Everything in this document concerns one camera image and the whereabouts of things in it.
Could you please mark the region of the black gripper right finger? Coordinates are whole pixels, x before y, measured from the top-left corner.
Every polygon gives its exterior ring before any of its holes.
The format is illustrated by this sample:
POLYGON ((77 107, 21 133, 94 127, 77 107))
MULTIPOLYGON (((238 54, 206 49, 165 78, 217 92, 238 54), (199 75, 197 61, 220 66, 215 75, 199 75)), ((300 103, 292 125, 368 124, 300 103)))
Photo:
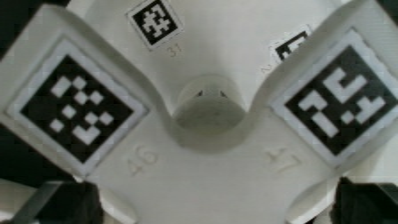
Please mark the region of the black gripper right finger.
POLYGON ((398 224, 398 186, 340 179, 331 210, 332 224, 398 224))

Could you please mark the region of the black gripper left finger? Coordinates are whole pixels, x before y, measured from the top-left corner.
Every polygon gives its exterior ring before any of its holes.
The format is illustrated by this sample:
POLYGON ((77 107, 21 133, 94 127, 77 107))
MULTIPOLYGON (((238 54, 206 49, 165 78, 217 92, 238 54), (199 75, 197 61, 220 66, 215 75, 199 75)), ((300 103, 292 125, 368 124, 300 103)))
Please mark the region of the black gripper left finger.
POLYGON ((23 204, 11 224, 103 224, 98 187, 84 182, 46 182, 23 204))

